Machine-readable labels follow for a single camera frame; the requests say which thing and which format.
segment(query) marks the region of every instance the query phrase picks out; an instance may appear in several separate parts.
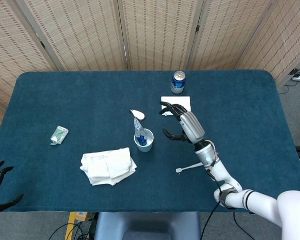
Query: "soda can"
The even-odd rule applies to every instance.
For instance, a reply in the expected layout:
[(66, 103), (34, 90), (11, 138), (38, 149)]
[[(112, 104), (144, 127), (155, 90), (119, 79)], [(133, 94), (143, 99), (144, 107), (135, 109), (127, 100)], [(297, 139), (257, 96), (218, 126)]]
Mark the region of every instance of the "soda can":
[(180, 94), (183, 91), (185, 80), (185, 73), (182, 71), (176, 71), (172, 77), (171, 91), (174, 94)]

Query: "blue tablecloth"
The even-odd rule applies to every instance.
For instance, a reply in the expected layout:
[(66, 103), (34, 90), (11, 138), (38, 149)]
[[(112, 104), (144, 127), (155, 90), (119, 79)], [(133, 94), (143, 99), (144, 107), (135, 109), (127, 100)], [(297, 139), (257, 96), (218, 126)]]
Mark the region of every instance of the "blue tablecloth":
[[(272, 197), (300, 190), (300, 163), (272, 76), (261, 70), (185, 71), (180, 96), (243, 188)], [(180, 133), (175, 118), (158, 114), (172, 71), (27, 72), (19, 76), (0, 128), (0, 161), (14, 166), (1, 202), (24, 193), (11, 211), (211, 211), (216, 185), (198, 167), (194, 147), (167, 139)], [(145, 113), (154, 134), (150, 152), (135, 146), (129, 109)], [(64, 142), (50, 146), (60, 125)], [(130, 147), (136, 173), (115, 186), (92, 186), (82, 154)]]

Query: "folded towel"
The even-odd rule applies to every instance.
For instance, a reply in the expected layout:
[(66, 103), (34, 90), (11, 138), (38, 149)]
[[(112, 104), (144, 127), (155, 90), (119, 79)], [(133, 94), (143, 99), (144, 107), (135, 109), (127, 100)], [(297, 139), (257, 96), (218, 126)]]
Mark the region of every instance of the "folded towel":
[(136, 164), (128, 147), (83, 154), (80, 169), (85, 172), (92, 185), (115, 185), (135, 173)]

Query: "white cup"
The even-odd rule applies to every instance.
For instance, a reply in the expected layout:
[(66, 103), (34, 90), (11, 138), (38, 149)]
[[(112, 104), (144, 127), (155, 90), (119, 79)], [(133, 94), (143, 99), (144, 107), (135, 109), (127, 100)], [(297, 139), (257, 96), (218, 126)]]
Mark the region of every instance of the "white cup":
[(145, 131), (145, 136), (146, 136), (146, 145), (141, 146), (139, 144), (138, 140), (136, 139), (135, 135), (134, 135), (134, 142), (138, 146), (138, 149), (145, 153), (145, 152), (148, 152), (151, 150), (154, 136), (153, 136), (153, 133), (149, 129), (144, 129), (144, 131)]

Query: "floor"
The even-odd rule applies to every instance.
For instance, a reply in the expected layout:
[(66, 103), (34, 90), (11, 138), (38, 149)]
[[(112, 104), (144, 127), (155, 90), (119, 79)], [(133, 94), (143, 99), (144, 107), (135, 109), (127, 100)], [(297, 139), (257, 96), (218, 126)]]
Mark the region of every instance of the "floor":
[[(288, 87), (279, 89), (282, 105), (296, 145), (300, 146), (300, 82), (288, 82)], [(209, 213), (201, 213), (201, 222), (205, 223)], [(0, 213), (0, 240), (48, 240), (58, 226), (67, 223), (69, 213), (65, 212), (2, 212)], [(257, 240), (279, 240), (281, 229), (259, 216), (238, 213), (238, 223)], [(88, 231), (88, 223), (83, 224)], [(64, 239), (66, 227), (55, 233), (52, 240)], [(231, 213), (215, 213), (206, 228), (206, 240), (247, 240), (249, 237), (234, 223)]]

